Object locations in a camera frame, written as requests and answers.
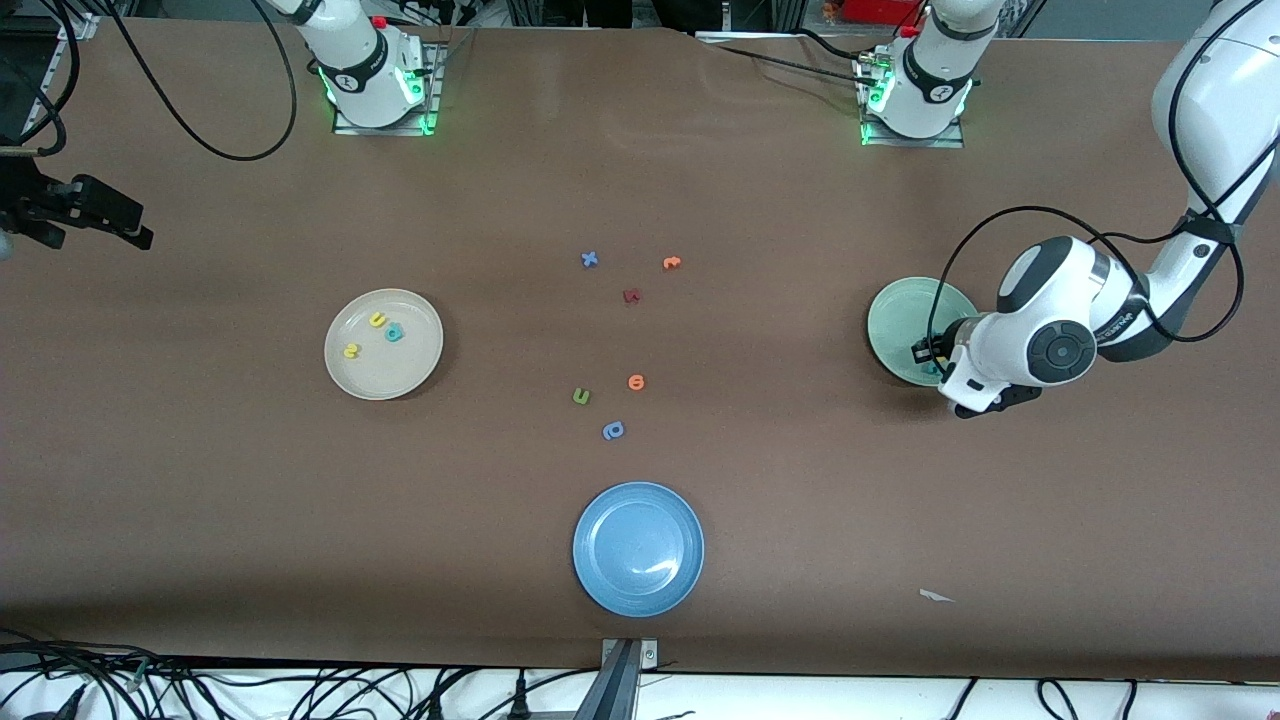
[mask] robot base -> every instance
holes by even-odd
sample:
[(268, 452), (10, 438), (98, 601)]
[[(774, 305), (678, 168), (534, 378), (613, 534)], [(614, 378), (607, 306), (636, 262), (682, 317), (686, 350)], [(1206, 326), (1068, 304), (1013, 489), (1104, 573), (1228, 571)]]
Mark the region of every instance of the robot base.
[(448, 59), (448, 46), (438, 42), (422, 44), (422, 68), (426, 72), (419, 81), (422, 83), (425, 100), (408, 111), (399, 122), (381, 128), (366, 128), (348, 120), (340, 111), (334, 110), (334, 135), (371, 135), (392, 137), (425, 137), (435, 135), (435, 126), (440, 115), (440, 94), (444, 87), (444, 61)]
[[(855, 77), (869, 77), (877, 83), (884, 82), (884, 64), (877, 61), (887, 58), (888, 45), (877, 45), (872, 53), (864, 53), (861, 58), (852, 61)], [(861, 115), (863, 145), (892, 145), (896, 147), (964, 147), (964, 133), (960, 129), (960, 118), (951, 120), (947, 129), (934, 137), (918, 140), (904, 137), (891, 131), (884, 120), (870, 111), (868, 105), (873, 94), (882, 90), (882, 85), (858, 86), (858, 113)]]

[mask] white paper scrap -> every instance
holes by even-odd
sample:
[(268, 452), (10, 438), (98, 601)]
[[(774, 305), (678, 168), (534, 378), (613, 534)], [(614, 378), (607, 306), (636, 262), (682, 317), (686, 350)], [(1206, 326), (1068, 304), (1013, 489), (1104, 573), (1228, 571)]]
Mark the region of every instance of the white paper scrap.
[(927, 597), (927, 598), (932, 600), (933, 602), (955, 602), (954, 600), (951, 600), (950, 597), (947, 597), (945, 594), (938, 594), (936, 592), (929, 592), (929, 591), (927, 591), (924, 588), (920, 588), (920, 597)]

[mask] red object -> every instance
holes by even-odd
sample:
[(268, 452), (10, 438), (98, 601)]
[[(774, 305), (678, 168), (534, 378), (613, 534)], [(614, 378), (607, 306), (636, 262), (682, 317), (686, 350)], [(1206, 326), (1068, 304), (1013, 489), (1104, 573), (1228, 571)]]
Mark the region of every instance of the red object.
[(911, 22), (919, 6), (916, 0), (845, 0), (840, 15), (855, 23), (902, 26)]

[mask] green plate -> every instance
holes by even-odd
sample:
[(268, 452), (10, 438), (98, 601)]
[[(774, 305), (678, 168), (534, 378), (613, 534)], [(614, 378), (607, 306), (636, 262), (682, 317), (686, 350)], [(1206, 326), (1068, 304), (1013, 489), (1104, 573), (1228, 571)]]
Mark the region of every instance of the green plate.
[[(867, 313), (867, 337), (881, 364), (890, 373), (909, 383), (937, 387), (942, 382), (932, 363), (916, 365), (911, 346), (924, 340), (924, 323), (929, 319), (929, 306), (938, 281), (933, 278), (902, 278), (879, 291)], [(933, 332), (941, 333), (960, 318), (972, 318), (978, 310), (963, 292), (942, 286), (938, 311), (933, 316)]]

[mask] brown table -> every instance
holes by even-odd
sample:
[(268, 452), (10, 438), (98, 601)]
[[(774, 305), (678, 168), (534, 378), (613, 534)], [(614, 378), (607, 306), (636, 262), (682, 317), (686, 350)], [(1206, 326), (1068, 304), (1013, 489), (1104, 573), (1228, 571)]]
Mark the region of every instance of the brown table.
[[(215, 143), (279, 132), (264, 28), (132, 27)], [(959, 421), (864, 340), (882, 286), (937, 274), (1000, 208), (1167, 229), (1185, 190), (1148, 106), (1174, 51), (996, 42), (968, 147), (920, 151), (860, 146), (837, 81), (673, 32), (486, 29), (434, 138), (334, 137), (301, 76), (293, 138), (244, 165), (187, 140), (104, 28), (42, 168), (138, 199), (156, 243), (19, 238), (0, 265), (4, 620), (233, 656), (579, 665), (644, 634), (701, 670), (1275, 678), (1275, 193), (1212, 342)], [(989, 309), (1070, 229), (1009, 219), (954, 281)], [(1225, 307), (1219, 275), (1190, 328)], [(321, 360), (378, 287), (444, 316), (402, 401), (347, 397)], [(570, 538), (641, 478), (708, 550), (684, 605), (631, 621), (580, 589)]]

